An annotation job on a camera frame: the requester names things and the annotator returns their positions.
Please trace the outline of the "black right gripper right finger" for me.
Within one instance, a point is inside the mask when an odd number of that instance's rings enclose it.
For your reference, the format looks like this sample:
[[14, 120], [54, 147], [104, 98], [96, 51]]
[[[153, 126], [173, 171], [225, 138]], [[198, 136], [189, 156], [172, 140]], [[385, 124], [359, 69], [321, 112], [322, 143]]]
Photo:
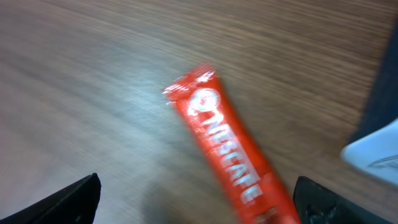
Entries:
[[293, 201], [302, 224], [391, 224], [306, 176], [298, 177]]

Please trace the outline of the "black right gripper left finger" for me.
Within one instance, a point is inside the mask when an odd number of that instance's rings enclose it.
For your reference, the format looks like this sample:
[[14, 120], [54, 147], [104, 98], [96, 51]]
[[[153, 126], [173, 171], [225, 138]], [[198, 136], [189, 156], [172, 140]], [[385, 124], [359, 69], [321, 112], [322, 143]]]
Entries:
[[93, 224], [100, 201], [96, 173], [1, 220], [1, 224]]

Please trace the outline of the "red Nescafe sachet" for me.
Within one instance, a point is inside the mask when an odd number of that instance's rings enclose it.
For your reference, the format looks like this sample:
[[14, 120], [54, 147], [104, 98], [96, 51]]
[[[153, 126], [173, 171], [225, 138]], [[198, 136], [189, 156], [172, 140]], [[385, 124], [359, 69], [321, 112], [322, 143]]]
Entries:
[[299, 223], [292, 197], [209, 63], [175, 80], [163, 94], [197, 140], [242, 223]]

